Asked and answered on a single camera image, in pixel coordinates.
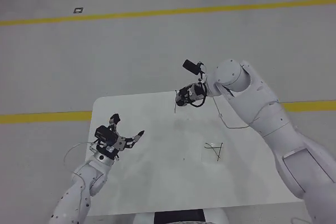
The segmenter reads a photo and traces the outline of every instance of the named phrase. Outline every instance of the black cable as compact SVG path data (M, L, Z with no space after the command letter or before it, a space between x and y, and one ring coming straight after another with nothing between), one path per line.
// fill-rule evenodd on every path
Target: black cable
M174 106L174 114L175 114L175 109L176 109L176 107L177 107L177 102L175 102L175 106Z
M206 98L207 98L207 94L208 94L208 89L207 89L206 84L205 83L200 83L200 84L202 85L202 88L204 86L204 95L203 95L202 103L199 104L199 105L194 105L192 102L189 102L189 104L192 105L195 108L199 108L199 107L203 106L203 104L206 102Z
M200 81L201 81L201 80L203 80L203 74L207 73L207 67L206 67L202 62L198 62L197 66L198 66L199 69L200 69L199 74L200 74ZM203 72L203 71L201 70L201 68L200 68L201 66L204 66L204 67L206 68L206 72Z
M220 151L222 150L222 146L223 146L223 143L220 144L220 148L219 148L219 154L218 154L218 160L217 160L217 162L219 161L219 158L220 158Z
M217 160L217 161L219 161L219 159L220 159L220 151L221 151L221 149L222 149L222 145L223 145L223 143L221 143L220 147L213 147L213 146L211 146L209 143L206 143L206 144L209 145L210 148L215 152L215 155L217 155L217 157L218 157L218 160ZM219 154L215 151L215 148L220 148L220 149L219 149Z
M229 89L228 89L227 87L225 87L225 86L223 86L223 88L225 88L225 89L230 93L230 95L234 97L234 95L233 95L233 93L231 92L231 90L229 90Z

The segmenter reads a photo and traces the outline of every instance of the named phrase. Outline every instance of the yellow stripe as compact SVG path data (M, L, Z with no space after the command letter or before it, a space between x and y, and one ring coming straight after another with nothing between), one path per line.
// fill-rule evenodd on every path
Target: yellow stripe
M40 113L40 114L3 114L0 124L34 123L34 122L76 122L91 120L91 111Z
M284 102L289 112L336 110L336 100ZM91 120L91 111L40 113L40 114L4 114L0 115L0 124L34 123L34 122L77 122Z
M336 110L336 100L332 101L309 101L309 102L285 102L285 109L290 112L326 111Z
M57 18L34 18L30 20L0 21L0 26L12 26L12 25L23 25L23 24L44 24L44 23L54 23L54 22L83 21L83 20L109 20L109 19L115 19L115 18L135 18L135 17L192 14L192 13L227 12L227 11L238 11L238 10L264 10L264 9L271 9L271 8L318 6L318 5L325 5L325 4L336 4L336 0L309 0L309 1L277 2L277 3L266 3L266 4L244 4L244 5L239 5L239 6L178 8L174 10L123 12L123 13L110 13L110 14L68 16L68 17L57 17Z

